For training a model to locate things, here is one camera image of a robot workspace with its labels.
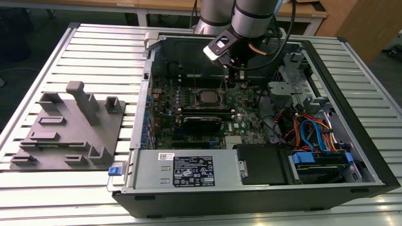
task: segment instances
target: warning label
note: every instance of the warning label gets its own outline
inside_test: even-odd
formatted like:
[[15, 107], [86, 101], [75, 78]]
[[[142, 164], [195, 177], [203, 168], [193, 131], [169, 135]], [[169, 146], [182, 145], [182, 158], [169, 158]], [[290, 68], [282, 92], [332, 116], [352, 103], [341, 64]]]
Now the warning label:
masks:
[[215, 186], [213, 156], [174, 157], [174, 186]]

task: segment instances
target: gray plastic base plate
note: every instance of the gray plastic base plate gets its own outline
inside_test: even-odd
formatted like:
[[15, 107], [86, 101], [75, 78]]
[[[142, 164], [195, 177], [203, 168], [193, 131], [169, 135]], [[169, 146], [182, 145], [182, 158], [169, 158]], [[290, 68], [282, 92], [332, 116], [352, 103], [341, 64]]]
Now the gray plastic base plate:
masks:
[[[105, 104], [106, 101], [98, 101], [97, 115], [101, 123], [94, 126], [90, 126], [75, 100], [55, 103], [59, 112], [42, 110], [24, 139], [26, 142], [38, 140], [42, 145], [34, 145], [32, 150], [28, 151], [30, 147], [24, 147], [26, 151], [19, 150], [11, 161], [14, 163], [11, 169], [109, 169], [114, 160], [126, 102], [121, 101], [121, 113], [107, 113]], [[61, 122], [58, 118], [55, 120], [58, 116], [65, 118]], [[82, 142], [83, 145], [75, 145], [73, 142]]]

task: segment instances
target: wooden table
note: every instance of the wooden table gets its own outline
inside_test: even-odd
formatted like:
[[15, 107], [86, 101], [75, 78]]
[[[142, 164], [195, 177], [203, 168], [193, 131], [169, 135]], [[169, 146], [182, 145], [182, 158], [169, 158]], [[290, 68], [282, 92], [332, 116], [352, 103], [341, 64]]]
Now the wooden table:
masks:
[[[137, 13], [139, 26], [149, 26], [149, 14], [190, 16], [194, 0], [0, 0], [0, 6]], [[277, 19], [290, 21], [292, 3], [282, 5]], [[316, 35], [329, 14], [309, 3], [298, 3], [297, 22], [309, 23], [305, 35]]]

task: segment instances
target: metal chassis frame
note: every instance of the metal chassis frame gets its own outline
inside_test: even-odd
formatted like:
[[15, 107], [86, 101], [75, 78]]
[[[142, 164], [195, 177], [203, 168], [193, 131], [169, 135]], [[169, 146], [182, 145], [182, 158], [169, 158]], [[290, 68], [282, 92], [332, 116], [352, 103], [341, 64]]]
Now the metal chassis frame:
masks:
[[[173, 36], [173, 37], [178, 37], [177, 34], [169, 34], [169, 33], [153, 33], [153, 35], [149, 36], [149, 40], [146, 40], [145, 42], [147, 44], [151, 44], [149, 45], [147, 49], [153, 49], [155, 48], [155, 46], [158, 46], [158, 41], [159, 40], [165, 40], [169, 36]], [[183, 36], [189, 36], [189, 38], [198, 38], [198, 35], [194, 35], [194, 34], [183, 34]], [[346, 99], [344, 98], [344, 100], [340, 100], [337, 98], [333, 97], [332, 95], [332, 92], [341, 92], [338, 86], [337, 86], [337, 83], [330, 75], [330, 72], [328, 70], [328, 68], [325, 67], [322, 61], [321, 61], [321, 58], [318, 56], [318, 53], [310, 43], [310, 41], [306, 41], [306, 40], [290, 40], [292, 43], [301, 43], [302, 46], [304, 46], [304, 53], [305, 55], [308, 56], [308, 60], [309, 60], [309, 63], [310, 65], [313, 65], [314, 67], [314, 72], [318, 76], [318, 79], [321, 81], [321, 83], [324, 84], [324, 87], [325, 87], [325, 90], [326, 90], [326, 93], [329, 94], [329, 98], [332, 100], [333, 103], [336, 103], [337, 105], [334, 105], [334, 108], [337, 110], [337, 112], [342, 112], [341, 111], [341, 108], [338, 107], [340, 104], [342, 104], [344, 108], [348, 108], [352, 110], [352, 107], [346, 101]], [[146, 67], [146, 71], [150, 71], [150, 65], [154, 61], [154, 58], [155, 58], [155, 51], [153, 51], [153, 56], [149, 60], [150, 64], [149, 64], [149, 67]], [[146, 190], [135, 190], [135, 186], [134, 186], [134, 182], [137, 180], [137, 172], [138, 172], [138, 161], [139, 161], [139, 152], [142, 150], [139, 150], [139, 140], [141, 140], [141, 128], [142, 128], [142, 122], [143, 122], [143, 112], [145, 112], [145, 108], [146, 108], [146, 103], [145, 103], [145, 100], [146, 100], [146, 96], [141, 97], [143, 99], [141, 99], [139, 103], [138, 103], [138, 115], [141, 116], [139, 120], [137, 120], [137, 123], [135, 123], [135, 127], [134, 127], [134, 131], [133, 131], [133, 138], [131, 138], [131, 155], [130, 155], [130, 159], [129, 159], [129, 165], [131, 167], [129, 167], [127, 169], [127, 173], [126, 173], [126, 183], [125, 183], [125, 187], [122, 188], [122, 193], [125, 194], [146, 194], [147, 191]], [[360, 126], [362, 127], [362, 124], [356, 116], [356, 114], [353, 113], [354, 117], [356, 117], [356, 121], [358, 122]], [[364, 140], [369, 140], [369, 142], [372, 141], [370, 137], [369, 137], [369, 134], [368, 132], [365, 131], [365, 128], [364, 131], [360, 133], [360, 134], [354, 134], [353, 130], [350, 129], [349, 127], [349, 121], [346, 120], [346, 116], [344, 116], [344, 114], [340, 114], [340, 118], [341, 118], [341, 121], [342, 121], [342, 124], [346, 128], [346, 131], [349, 133], [349, 136], [352, 138], [352, 140], [354, 141], [356, 145], [357, 145], [357, 149], [360, 150], [360, 155], [364, 159], [365, 162], [370, 163], [369, 161], [369, 158], [365, 154], [365, 149], [362, 149], [361, 145], [360, 145], [360, 142], [357, 141], [357, 136], [360, 137], [365, 137]], [[372, 142], [372, 145], [370, 145], [370, 148], [368, 150], [376, 150], [374, 152], [377, 152], [377, 154], [380, 155], [380, 151], [377, 150], [376, 148], [376, 145], [374, 143]], [[384, 167], [385, 166], [385, 174], [388, 174], [385, 177], [388, 178], [388, 180], [390, 179], [390, 182], [392, 182], [392, 188], [390, 190], [393, 190], [394, 188], [397, 188], [400, 186], [400, 183], [398, 181], [393, 181], [396, 180], [396, 177], [392, 173], [392, 170], [389, 169], [385, 161], [382, 160], [381, 164]], [[297, 185], [297, 186], [260, 186], [258, 188], [254, 188], [253, 186], [252, 187], [248, 187], [245, 188], [245, 191], [246, 190], [266, 190], [266, 191], [270, 191], [270, 190], [282, 190], [282, 189], [304, 189], [304, 188], [324, 188], [324, 187], [328, 187], [328, 188], [332, 188], [332, 187], [358, 187], [358, 186], [385, 186], [388, 183], [382, 182], [381, 181], [381, 177], [377, 175], [377, 170], [374, 170], [374, 166], [373, 165], [369, 165], [368, 166], [368, 169], [369, 169], [369, 172], [370, 174], [373, 175], [374, 177], [374, 182], [365, 182], [365, 183], [349, 183], [348, 186], [344, 186], [344, 185], [338, 185], [338, 184], [333, 184], [333, 185], [328, 185], [328, 186], [317, 186], [317, 185]], [[207, 189], [205, 188], [203, 189], [205, 192], [215, 192], [217, 189], [211, 188], [211, 189]]]

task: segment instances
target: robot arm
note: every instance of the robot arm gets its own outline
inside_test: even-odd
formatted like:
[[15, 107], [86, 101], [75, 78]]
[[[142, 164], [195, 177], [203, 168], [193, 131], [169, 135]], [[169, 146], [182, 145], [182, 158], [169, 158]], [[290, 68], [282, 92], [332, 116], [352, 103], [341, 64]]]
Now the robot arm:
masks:
[[[237, 0], [235, 5], [233, 0], [202, 1], [201, 22], [195, 33], [219, 34], [203, 50], [214, 63], [225, 68], [248, 65], [256, 55], [249, 46], [260, 46], [266, 38], [268, 28], [282, 1]], [[231, 27], [227, 28], [231, 13]]]

